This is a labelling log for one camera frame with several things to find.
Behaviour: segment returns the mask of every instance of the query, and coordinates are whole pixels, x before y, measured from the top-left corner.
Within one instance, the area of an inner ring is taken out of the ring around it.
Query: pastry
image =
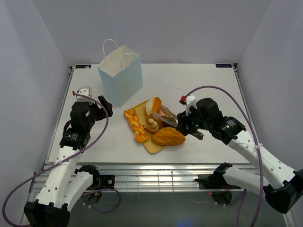
[[[159,125],[154,119],[149,119],[143,127],[149,133],[156,133],[159,130]]]
[[[136,111],[134,109],[125,110],[124,116],[135,132],[134,138],[136,141],[139,143],[148,141],[149,136],[146,134],[143,125],[140,124]]]
[[[184,143],[185,136],[174,128],[163,128],[152,135],[151,141],[161,146],[174,146]]]
[[[153,116],[152,113],[150,113],[149,115],[147,115],[147,117],[145,118],[146,122],[148,122],[150,119],[153,119],[155,122],[158,123],[159,128],[162,128],[163,126],[163,121],[160,118],[155,118]]]
[[[159,97],[150,98],[145,103],[146,116],[151,114],[153,111],[156,111],[157,113],[160,114],[160,112],[162,112],[161,111],[161,106],[162,106],[162,101]]]

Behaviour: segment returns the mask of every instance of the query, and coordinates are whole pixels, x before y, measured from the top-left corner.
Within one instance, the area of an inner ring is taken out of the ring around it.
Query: black bracket
[[[104,106],[105,110],[107,111],[108,117],[113,116],[113,105],[106,101],[104,96],[98,96],[98,99],[100,103]],[[106,118],[104,110],[101,108],[98,108],[98,114],[97,114],[97,119],[96,121],[100,121],[102,119]]]
[[[70,220],[70,212],[67,210],[67,204],[61,208],[49,205],[39,204],[39,201],[26,202],[24,213],[32,227],[67,227]]]
[[[204,174],[200,174],[195,181],[199,182],[200,189],[223,189],[228,186],[223,178],[223,174],[229,167],[232,167],[232,164],[224,162],[214,170],[214,174],[211,174],[206,179],[204,178]]]
[[[115,175],[100,175],[100,188],[115,188]]]
[[[283,182],[284,187],[274,189],[270,184],[264,186],[265,199],[276,211],[286,214],[303,195],[303,169],[294,171],[294,177]]]

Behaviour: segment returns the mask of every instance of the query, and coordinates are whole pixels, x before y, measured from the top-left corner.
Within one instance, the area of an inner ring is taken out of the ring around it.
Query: shopping bag
[[[98,70],[108,98],[122,106],[143,86],[140,54],[122,45],[105,56]]]

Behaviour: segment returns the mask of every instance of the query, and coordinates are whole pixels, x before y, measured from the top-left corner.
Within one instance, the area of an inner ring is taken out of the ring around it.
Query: white wall
[[[239,77],[260,141],[303,169],[303,2],[272,1],[239,62]],[[292,209],[303,226],[303,198]]]
[[[142,63],[238,62],[270,0],[34,0],[68,65],[100,63],[107,38]],[[112,51],[108,44],[106,51]]]
[[[0,204],[47,153],[68,67],[31,0],[0,0]],[[8,203],[19,224],[29,184]],[[0,226],[8,226],[2,215]]]

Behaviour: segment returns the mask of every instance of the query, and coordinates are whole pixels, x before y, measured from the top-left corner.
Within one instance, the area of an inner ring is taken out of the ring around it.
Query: tabletop
[[[68,85],[68,92],[55,132],[53,145],[48,161],[55,162],[62,131],[70,120],[71,106],[76,101],[73,90],[83,86],[92,88],[92,96],[97,99],[103,95],[108,102],[98,64],[91,68],[75,69]],[[197,140],[187,136],[184,144],[166,147],[157,154],[150,154],[142,144],[134,139],[134,132],[124,118],[124,110],[132,108],[145,100],[158,96],[162,104],[176,115],[185,110],[179,99],[192,89],[213,85],[227,90],[240,106],[245,109],[242,94],[233,68],[217,68],[215,64],[142,64],[143,87],[122,107],[113,103],[113,116],[109,118],[108,128],[101,139],[81,157],[79,163],[106,164],[215,164],[229,162],[234,164],[248,163],[239,153],[216,140],[207,131],[203,131],[204,139]],[[225,116],[233,116],[247,126],[237,106],[222,91],[201,89],[194,96],[197,100],[210,97],[218,103]],[[95,123],[91,130],[92,142],[103,130],[106,120]]]

